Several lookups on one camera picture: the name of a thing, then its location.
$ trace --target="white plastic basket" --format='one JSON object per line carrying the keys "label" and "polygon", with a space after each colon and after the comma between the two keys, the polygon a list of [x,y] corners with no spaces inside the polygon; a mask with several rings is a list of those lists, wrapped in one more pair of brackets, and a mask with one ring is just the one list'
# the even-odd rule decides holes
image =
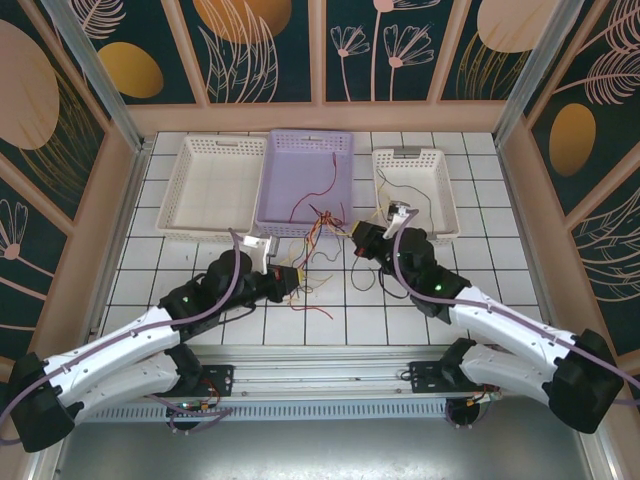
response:
{"label": "white plastic basket", "polygon": [[[386,222],[389,201],[400,200],[420,211],[411,226],[424,229],[434,245],[447,245],[460,235],[447,163],[441,150],[423,148],[419,155],[409,155],[402,154],[402,150],[379,149],[374,150],[372,157],[378,217],[382,225]],[[431,199],[431,207],[429,200],[414,189]]]}
{"label": "white plastic basket", "polygon": [[186,136],[158,231],[191,242],[230,242],[228,228],[251,234],[266,143],[262,137]]}

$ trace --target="basket handle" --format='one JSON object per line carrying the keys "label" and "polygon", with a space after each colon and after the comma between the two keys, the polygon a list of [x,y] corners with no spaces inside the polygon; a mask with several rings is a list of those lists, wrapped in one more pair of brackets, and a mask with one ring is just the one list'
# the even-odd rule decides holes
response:
{"label": "basket handle", "polygon": [[422,148],[420,147],[405,147],[405,148],[394,148],[393,156],[404,155],[405,158],[418,158],[422,153]]}
{"label": "basket handle", "polygon": [[325,138],[317,136],[317,135],[305,135],[304,137],[300,137],[300,141],[302,141],[302,142],[320,143],[320,142],[324,142]]}
{"label": "basket handle", "polygon": [[216,140],[217,147],[237,147],[240,145],[240,142],[235,142],[233,140]]}

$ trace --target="black mounting bracket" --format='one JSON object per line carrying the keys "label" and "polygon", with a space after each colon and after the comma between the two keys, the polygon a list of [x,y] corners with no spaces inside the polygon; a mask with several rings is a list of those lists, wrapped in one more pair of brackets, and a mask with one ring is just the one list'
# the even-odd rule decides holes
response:
{"label": "black mounting bracket", "polygon": [[455,385],[451,384],[442,374],[440,360],[431,362],[411,362],[409,364],[409,378],[403,378],[411,382],[413,393],[469,393],[482,390],[466,378],[461,379]]}
{"label": "black mounting bracket", "polygon": [[207,382],[213,383],[221,397],[231,396],[233,391],[233,365],[202,365],[202,376],[195,387],[186,390],[171,390],[161,396],[164,398],[198,397],[209,398],[211,392]]}

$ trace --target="gray floor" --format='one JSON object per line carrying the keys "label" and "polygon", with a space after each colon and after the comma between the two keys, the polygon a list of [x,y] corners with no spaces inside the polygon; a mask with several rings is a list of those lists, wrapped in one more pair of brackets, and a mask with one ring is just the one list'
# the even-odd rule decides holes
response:
{"label": "gray floor", "polygon": [[441,419],[234,422],[191,437],[161,424],[87,424],[63,480],[581,480],[577,435],[547,408],[507,399],[472,430]]}

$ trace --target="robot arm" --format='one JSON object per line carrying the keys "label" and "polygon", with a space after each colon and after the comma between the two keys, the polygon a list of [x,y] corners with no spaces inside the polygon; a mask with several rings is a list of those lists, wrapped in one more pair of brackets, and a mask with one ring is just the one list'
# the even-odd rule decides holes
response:
{"label": "robot arm", "polygon": [[[509,352],[458,339],[442,358],[442,376],[454,385],[471,381],[527,395],[548,405],[570,427],[593,433],[623,380],[553,340],[562,340],[561,344],[574,345],[615,365],[605,340],[591,330],[578,336],[535,322],[438,265],[424,230],[402,231],[408,217],[406,207],[398,202],[391,204],[386,229],[367,222],[357,224],[353,231],[355,254],[378,261],[384,274],[397,279],[400,273],[413,292],[434,300],[411,295],[411,301],[425,315],[481,334]],[[396,240],[400,272],[394,267]]]}
{"label": "robot arm", "polygon": [[[223,297],[235,269],[232,250],[214,261],[206,274],[174,289],[157,306],[119,330],[44,361],[35,353],[19,359],[9,378],[9,401],[38,379],[60,367],[63,370],[11,411],[25,450],[35,452],[53,445],[77,423],[112,405],[154,393],[184,392],[188,396],[203,372],[184,342],[216,327],[224,312],[251,307],[264,298],[280,303],[300,284],[297,269],[267,266],[267,256],[273,255],[277,239],[245,237],[243,243],[251,253],[240,253],[238,282],[228,300],[208,317],[167,325],[206,312]],[[141,327],[153,325],[158,326],[137,333]],[[125,338],[116,341],[123,334]],[[96,347],[102,349],[73,368],[66,367]]]}

